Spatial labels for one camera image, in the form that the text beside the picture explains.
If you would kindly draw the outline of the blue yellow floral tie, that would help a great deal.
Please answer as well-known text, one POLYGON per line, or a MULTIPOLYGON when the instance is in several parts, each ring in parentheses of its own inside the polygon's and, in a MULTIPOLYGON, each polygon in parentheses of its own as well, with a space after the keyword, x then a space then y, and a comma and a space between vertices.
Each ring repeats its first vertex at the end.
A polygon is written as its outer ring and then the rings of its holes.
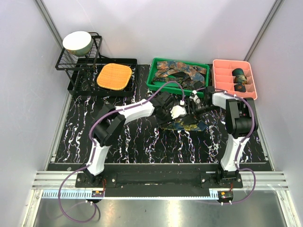
POLYGON ((160 127, 172 131, 204 131, 207 125, 201 119, 189 115, 164 123, 160 127))

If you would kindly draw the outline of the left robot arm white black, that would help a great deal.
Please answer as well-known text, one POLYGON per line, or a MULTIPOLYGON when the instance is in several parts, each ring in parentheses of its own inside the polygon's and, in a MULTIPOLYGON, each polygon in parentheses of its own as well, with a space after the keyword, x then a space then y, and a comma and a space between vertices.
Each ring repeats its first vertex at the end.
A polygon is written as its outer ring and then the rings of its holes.
POLYGON ((92 148, 86 169, 83 170, 86 182, 91 187, 98 187, 102 183, 101 174, 105 168, 107 153, 119 138, 124 125, 150 116, 155 116, 161 123, 170 121, 170 111, 175 103, 176 99, 172 94, 163 92, 130 105, 103 106, 89 131, 92 148))

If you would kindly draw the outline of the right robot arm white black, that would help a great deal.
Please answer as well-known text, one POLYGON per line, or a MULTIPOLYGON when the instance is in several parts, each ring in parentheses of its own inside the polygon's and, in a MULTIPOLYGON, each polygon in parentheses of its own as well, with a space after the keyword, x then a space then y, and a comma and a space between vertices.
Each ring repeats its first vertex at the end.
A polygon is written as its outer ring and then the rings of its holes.
POLYGON ((200 101, 201 112, 208 112, 215 107, 225 110, 228 141, 224 156, 214 175, 215 183, 223 188, 238 180, 244 147, 252 133, 258 129, 254 99, 232 95, 213 86, 194 90, 192 95, 196 95, 198 91, 204 94, 203 100, 200 101))

